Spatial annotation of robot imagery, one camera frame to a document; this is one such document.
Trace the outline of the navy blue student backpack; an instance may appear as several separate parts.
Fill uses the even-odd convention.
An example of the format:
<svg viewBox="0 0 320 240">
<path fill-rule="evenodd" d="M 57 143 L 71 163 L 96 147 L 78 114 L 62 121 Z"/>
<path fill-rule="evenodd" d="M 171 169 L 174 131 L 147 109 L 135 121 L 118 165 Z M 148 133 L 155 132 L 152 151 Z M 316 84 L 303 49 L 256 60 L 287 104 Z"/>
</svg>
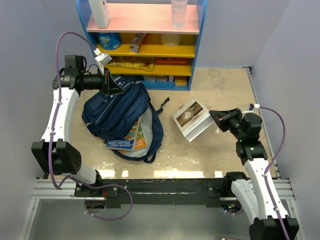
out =
<svg viewBox="0 0 320 240">
<path fill-rule="evenodd" d="M 121 152 L 114 148 L 111 151 L 127 161 L 151 164 L 155 161 L 164 138 L 159 118 L 163 109 L 154 108 L 142 81 L 120 76 L 115 82 L 124 89 L 124 93 L 112 96 L 96 93 L 85 102 L 82 120 L 91 134 L 106 143 L 124 138 L 134 123 L 140 121 L 146 147 L 131 152 Z"/>
</svg>

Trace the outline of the white coffee cover book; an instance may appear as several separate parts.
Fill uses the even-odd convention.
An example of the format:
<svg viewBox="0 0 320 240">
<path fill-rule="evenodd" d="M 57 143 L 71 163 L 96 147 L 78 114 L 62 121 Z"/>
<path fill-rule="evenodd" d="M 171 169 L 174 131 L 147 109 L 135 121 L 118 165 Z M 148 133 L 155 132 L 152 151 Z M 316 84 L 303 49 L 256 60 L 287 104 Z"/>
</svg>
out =
<svg viewBox="0 0 320 240">
<path fill-rule="evenodd" d="M 181 105 L 172 118 L 188 142 L 214 123 L 209 110 L 198 99 L 191 99 Z"/>
</svg>

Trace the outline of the blue Treehouse book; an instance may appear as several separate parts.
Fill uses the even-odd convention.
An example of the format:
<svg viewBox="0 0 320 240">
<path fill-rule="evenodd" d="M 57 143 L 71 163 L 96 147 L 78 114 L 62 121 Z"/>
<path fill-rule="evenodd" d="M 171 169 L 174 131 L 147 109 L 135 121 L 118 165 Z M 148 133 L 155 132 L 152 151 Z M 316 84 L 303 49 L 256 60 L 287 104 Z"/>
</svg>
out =
<svg viewBox="0 0 320 240">
<path fill-rule="evenodd" d="M 120 139 L 107 140 L 106 147 L 111 150 L 133 152 L 136 148 L 139 126 L 140 121 L 138 120 L 133 124 L 132 128 L 126 136 Z"/>
</svg>

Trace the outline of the orange Treehouse book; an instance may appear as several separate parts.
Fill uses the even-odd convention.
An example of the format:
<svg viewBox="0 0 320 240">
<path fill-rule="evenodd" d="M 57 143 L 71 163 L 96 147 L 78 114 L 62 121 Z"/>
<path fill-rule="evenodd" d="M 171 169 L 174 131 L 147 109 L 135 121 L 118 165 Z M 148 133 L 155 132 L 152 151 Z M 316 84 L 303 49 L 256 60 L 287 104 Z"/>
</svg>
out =
<svg viewBox="0 0 320 240">
<path fill-rule="evenodd" d="M 134 152 L 135 150 L 142 149 L 147 146 L 142 126 L 136 121 L 129 133 L 123 138 L 125 146 L 122 147 L 120 152 L 122 154 Z"/>
</svg>

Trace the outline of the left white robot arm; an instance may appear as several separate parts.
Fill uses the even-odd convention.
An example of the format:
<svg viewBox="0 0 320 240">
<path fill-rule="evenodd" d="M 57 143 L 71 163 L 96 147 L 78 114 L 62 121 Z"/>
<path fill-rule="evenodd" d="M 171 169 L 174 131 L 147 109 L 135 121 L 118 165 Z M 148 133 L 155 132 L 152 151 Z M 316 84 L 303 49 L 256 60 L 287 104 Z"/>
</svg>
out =
<svg viewBox="0 0 320 240">
<path fill-rule="evenodd" d="M 67 55 L 65 67 L 58 69 L 52 82 L 53 103 L 48 124 L 40 141 L 32 143 L 31 152 L 57 189 L 62 184 L 56 182 L 55 176 L 86 184 L 85 189 L 92 196 L 99 196 L 104 190 L 104 184 L 97 180 L 97 171 L 86 166 L 81 153 L 70 144 L 70 126 L 83 91 L 99 90 L 105 96 L 124 93 L 105 67 L 111 59 L 106 53 L 98 53 L 95 57 L 98 72 L 86 74 L 85 58 Z"/>
</svg>

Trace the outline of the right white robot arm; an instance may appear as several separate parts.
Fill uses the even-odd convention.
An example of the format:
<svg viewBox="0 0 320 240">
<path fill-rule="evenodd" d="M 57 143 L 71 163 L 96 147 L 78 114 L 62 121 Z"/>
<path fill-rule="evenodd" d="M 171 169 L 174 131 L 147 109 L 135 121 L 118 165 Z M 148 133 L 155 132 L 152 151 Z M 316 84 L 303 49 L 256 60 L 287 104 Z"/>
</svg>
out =
<svg viewBox="0 0 320 240">
<path fill-rule="evenodd" d="M 235 150 L 246 173 L 228 172 L 218 187 L 227 196 L 235 196 L 245 212 L 252 240 L 293 240 L 299 231 L 296 218 L 291 218 L 283 206 L 270 174 L 271 162 L 259 140 L 262 118 L 250 110 L 235 108 L 209 113 L 222 132 L 229 131 L 235 138 Z"/>
</svg>

